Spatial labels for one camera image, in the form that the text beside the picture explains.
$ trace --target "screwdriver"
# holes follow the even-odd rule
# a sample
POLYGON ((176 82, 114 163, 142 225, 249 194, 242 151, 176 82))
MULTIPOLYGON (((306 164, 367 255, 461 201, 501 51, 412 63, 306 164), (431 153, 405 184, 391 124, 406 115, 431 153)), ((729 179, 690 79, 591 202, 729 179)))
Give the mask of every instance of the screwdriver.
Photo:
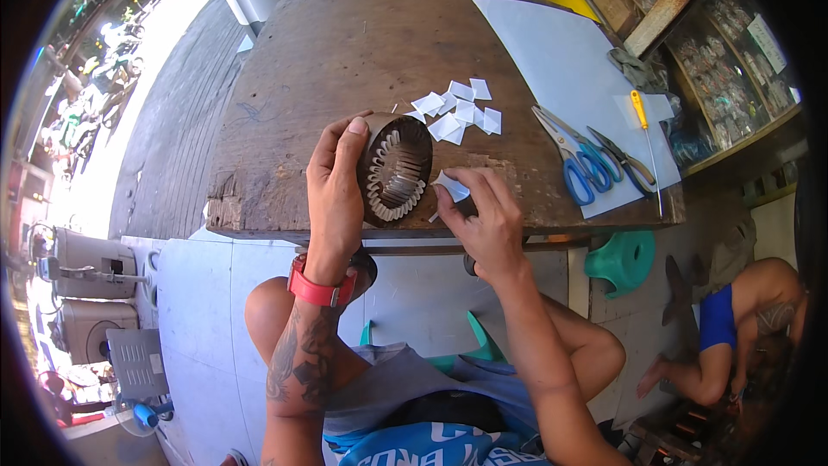
POLYGON ((662 207, 662 191, 658 187, 658 170, 656 170, 656 157, 652 154, 652 143, 650 142, 650 131, 647 129, 647 114, 644 113, 644 104, 641 102, 641 94, 637 90, 629 93, 629 98, 633 100, 633 107, 638 114, 638 120, 641 121, 641 128, 647 134, 647 146, 650 147, 650 161, 652 162, 652 176, 656 178, 656 193, 658 194, 658 217, 664 218, 664 211, 662 207))

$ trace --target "blue-handled scissors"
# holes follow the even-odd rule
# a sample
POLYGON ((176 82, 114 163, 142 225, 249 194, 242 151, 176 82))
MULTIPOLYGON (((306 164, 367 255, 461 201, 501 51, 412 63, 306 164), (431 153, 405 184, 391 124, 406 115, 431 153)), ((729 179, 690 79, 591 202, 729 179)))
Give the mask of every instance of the blue-handled scissors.
MULTIPOLYGON (((601 164, 601 166, 606 170, 607 174, 613 178, 613 182, 621 182, 622 180, 624 180, 624 169, 621 167, 621 163, 615 158, 615 156, 611 152, 607 151, 606 148, 596 145, 594 142, 578 133, 574 128, 564 123, 562 119, 560 119, 558 116, 556 116, 549 110, 545 109, 541 105, 536 106, 543 113, 543 115, 546 116, 547 119, 551 120, 561 129, 563 129, 568 135, 570 135, 574 139, 574 141, 580 145, 581 151, 583 151, 587 155, 591 155, 593 159, 598 161, 601 164)), ((596 187, 596 189, 598 190, 598 192, 605 192, 607 189, 610 189, 612 187, 613 183, 610 182, 608 187, 603 191, 598 187, 596 187)))
POLYGON ((571 145, 539 108, 533 107, 532 112, 540 121, 543 129, 546 130, 546 133, 555 141, 558 151, 561 152, 564 163, 564 182, 574 202, 581 206, 595 202, 595 194, 592 192, 590 183, 595 186, 598 192, 604 192, 609 189, 609 185, 612 183, 609 175, 601 164, 595 160, 595 157, 571 145), (578 190, 572 181, 572 175, 578 180, 581 188, 586 191, 586 198, 578 195, 578 190))

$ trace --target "road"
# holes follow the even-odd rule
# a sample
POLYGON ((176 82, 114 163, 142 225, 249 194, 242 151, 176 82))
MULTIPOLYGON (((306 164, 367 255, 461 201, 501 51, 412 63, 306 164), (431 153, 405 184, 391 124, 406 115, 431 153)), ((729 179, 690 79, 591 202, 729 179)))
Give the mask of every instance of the road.
POLYGON ((119 123, 101 128, 49 221, 99 238, 188 237, 202 223, 212 140, 242 57, 224 0, 161 0, 136 52, 145 70, 119 123))

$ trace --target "blue shirt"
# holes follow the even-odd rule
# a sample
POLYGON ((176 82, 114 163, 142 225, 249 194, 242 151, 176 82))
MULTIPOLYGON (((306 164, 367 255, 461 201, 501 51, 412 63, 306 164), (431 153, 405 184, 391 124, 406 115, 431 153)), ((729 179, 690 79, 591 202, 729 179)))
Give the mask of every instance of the blue shirt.
POLYGON ((352 446, 341 466, 505 466, 548 464, 520 452, 512 432, 487 434, 456 423, 416 423, 376 430, 352 446))

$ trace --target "tattoo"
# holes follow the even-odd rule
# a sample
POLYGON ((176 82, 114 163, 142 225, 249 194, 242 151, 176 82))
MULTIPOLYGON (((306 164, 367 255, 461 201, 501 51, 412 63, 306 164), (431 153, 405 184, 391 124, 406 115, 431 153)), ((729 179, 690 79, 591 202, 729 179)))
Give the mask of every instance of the tattoo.
POLYGON ((756 314, 759 336, 776 333, 791 324, 797 306, 793 302, 777 303, 756 314))
POLYGON ((284 403, 288 399, 285 382, 291 376, 293 357, 296 355, 296 324, 298 322, 299 312, 293 310, 285 331, 276 343, 270 365, 267 366, 267 398, 269 400, 284 403))
POLYGON ((302 351, 316 357, 316 362, 305 360, 295 369, 293 376, 305 386, 302 398, 309 404, 323 407, 330 396, 333 380, 331 364, 334 359, 337 318, 340 309, 322 308, 319 316, 310 323, 302 335, 302 351))

